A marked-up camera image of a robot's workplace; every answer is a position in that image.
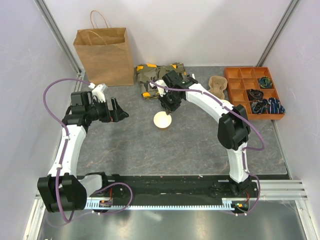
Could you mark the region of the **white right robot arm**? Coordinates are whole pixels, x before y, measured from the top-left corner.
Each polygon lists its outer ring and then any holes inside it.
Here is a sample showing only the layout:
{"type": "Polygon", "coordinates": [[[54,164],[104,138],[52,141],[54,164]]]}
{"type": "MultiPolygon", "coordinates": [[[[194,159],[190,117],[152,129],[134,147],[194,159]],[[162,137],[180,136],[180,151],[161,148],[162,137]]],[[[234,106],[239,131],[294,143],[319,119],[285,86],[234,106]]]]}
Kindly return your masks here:
{"type": "Polygon", "coordinates": [[[217,138],[227,150],[230,167],[229,191],[235,197],[242,196],[250,184],[245,148],[251,129],[245,122],[248,119],[245,108],[223,103],[197,80],[191,76],[182,78],[174,70],[154,83],[159,92],[158,99],[167,114],[177,110],[185,100],[204,110],[218,123],[217,138]]]}

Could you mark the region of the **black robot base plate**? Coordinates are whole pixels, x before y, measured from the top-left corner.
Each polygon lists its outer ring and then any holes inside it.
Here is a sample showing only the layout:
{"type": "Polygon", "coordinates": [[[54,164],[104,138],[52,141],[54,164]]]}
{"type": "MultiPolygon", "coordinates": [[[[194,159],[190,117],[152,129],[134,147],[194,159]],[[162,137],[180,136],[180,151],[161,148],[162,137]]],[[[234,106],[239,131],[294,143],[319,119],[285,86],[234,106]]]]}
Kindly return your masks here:
{"type": "Polygon", "coordinates": [[[116,205],[217,205],[223,198],[253,199],[258,196],[257,183],[250,177],[243,191],[233,191],[227,175],[119,175],[107,176],[110,189],[91,194],[111,197],[116,205]]]}

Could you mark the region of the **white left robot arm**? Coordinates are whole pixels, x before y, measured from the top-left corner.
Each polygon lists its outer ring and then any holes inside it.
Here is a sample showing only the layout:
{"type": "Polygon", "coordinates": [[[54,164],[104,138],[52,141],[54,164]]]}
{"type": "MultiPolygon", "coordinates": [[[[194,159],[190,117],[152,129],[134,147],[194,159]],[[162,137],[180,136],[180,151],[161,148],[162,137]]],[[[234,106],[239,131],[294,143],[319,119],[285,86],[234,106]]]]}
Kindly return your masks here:
{"type": "Polygon", "coordinates": [[[110,191],[104,172],[87,173],[77,177],[79,154],[94,121],[116,123],[129,117],[115,97],[112,109],[107,102],[100,102],[93,91],[74,92],[71,104],[62,119],[62,138],[56,159],[46,177],[40,177],[37,188],[48,212],[83,210],[87,198],[93,194],[106,196],[110,191]]]}

